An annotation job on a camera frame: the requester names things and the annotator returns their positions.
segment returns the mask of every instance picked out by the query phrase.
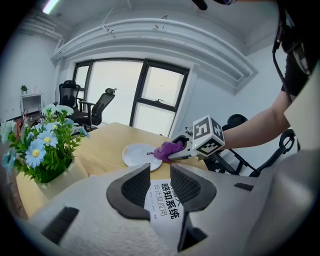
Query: flower pot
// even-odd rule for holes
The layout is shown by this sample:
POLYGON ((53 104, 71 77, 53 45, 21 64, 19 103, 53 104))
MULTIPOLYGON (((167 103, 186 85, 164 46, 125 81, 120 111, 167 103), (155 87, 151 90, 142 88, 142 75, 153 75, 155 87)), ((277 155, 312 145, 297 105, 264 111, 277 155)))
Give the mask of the flower pot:
POLYGON ((74 157, 69 167, 58 177, 48 183, 35 182, 46 199, 50 200, 67 187, 88 177, 88 173, 77 157, 74 157))

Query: artificial flower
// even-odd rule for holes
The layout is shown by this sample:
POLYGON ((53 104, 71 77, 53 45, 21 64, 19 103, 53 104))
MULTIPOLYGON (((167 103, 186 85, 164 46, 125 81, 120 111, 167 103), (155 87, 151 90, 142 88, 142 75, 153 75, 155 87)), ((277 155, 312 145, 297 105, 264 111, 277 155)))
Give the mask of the artificial flower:
POLYGON ((32 137, 35 136, 34 133, 32 131, 29 132, 28 136, 26 137, 26 141, 29 144, 29 142, 31 141, 32 137))
POLYGON ((3 168, 6 168, 8 172, 10 172, 15 165, 16 154, 17 152, 11 149, 3 156, 2 166, 3 168))
POLYGON ((78 131, 84 136, 86 136, 87 138, 90 138, 90 134, 82 126, 78 128, 78 131))
POLYGON ((0 137, 2 143, 6 143, 8 141, 9 134, 14 130, 15 126, 16 122, 13 120, 1 123, 0 137))
POLYGON ((55 110, 62 113, 62 112, 66 112, 66 115, 67 116, 70 116, 72 115, 75 111, 71 108, 71 107, 68 107, 68 106, 64 106, 64 105, 59 105, 59 106, 56 106, 55 107, 55 110))
POLYGON ((29 126, 28 125, 28 119, 26 119, 26 120, 24 120, 23 126, 22 126, 21 131, 20 131, 20 139, 21 139, 22 142, 25 139, 26 131, 27 131, 27 127, 28 126, 29 126))
POLYGON ((67 125, 73 125, 73 126, 78 126, 79 124, 77 122, 74 122, 72 119, 70 118, 65 118, 64 119, 64 123, 67 125))
POLYGON ((47 124, 45 125, 45 130, 51 132, 51 131, 53 131, 54 129, 57 129, 57 128, 58 128, 57 125, 60 125, 60 124, 61 124, 60 122, 50 122, 50 123, 47 123, 47 124))
POLYGON ((40 139, 31 142, 29 148, 25 152, 25 162, 32 168, 35 168, 44 161, 46 155, 45 145, 40 139))
POLYGON ((52 146, 54 148, 56 148, 56 144, 58 144, 58 139, 54 134, 53 130, 44 130, 42 133, 38 135, 38 139, 40 139, 43 144, 47 146, 52 146))
POLYGON ((48 114, 53 114, 56 111, 57 111, 57 107, 53 104, 49 104, 42 109, 42 114, 45 116, 48 114))
POLYGON ((43 123, 38 123, 34 126, 34 128, 38 131, 41 132, 41 130, 45 129, 46 127, 44 127, 43 123))

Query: human arm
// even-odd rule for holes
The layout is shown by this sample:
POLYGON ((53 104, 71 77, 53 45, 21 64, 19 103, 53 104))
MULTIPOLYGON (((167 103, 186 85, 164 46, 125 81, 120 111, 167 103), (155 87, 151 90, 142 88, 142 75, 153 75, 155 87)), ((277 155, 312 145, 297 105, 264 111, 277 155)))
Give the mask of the human arm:
POLYGON ((280 91, 268 109, 245 123, 223 132, 223 149, 254 147, 267 143, 290 127, 284 112, 289 107, 286 93, 280 91))

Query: white flower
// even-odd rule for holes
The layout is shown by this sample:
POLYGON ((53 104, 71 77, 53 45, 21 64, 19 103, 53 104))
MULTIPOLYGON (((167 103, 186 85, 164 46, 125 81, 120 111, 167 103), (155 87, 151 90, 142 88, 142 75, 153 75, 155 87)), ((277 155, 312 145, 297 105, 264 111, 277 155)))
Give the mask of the white flower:
POLYGON ((48 111, 49 111, 49 114, 52 114, 54 112, 56 112, 56 106, 53 105, 53 104, 49 104, 49 105, 46 105, 43 109, 42 109, 42 114, 45 116, 45 115, 48 115, 48 111))
POLYGON ((66 112, 67 116, 70 116, 74 113, 74 110, 71 107, 68 106, 64 106, 64 105, 59 105, 55 107, 55 110, 62 113, 62 112, 66 112))
POLYGON ((6 143, 8 141, 9 134, 14 130, 15 126, 16 122, 13 120, 1 123, 0 137, 2 143, 6 143))

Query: white fuzzy surface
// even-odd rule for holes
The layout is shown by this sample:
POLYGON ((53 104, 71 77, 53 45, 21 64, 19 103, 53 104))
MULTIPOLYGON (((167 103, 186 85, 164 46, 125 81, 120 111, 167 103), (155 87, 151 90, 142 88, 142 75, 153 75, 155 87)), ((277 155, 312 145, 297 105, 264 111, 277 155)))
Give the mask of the white fuzzy surface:
POLYGON ((174 255, 159 239, 149 221, 124 218, 107 200, 109 184, 136 168, 78 181, 36 213, 30 223, 42 231, 65 206, 74 207, 80 211, 62 238, 60 246, 76 255, 174 255))

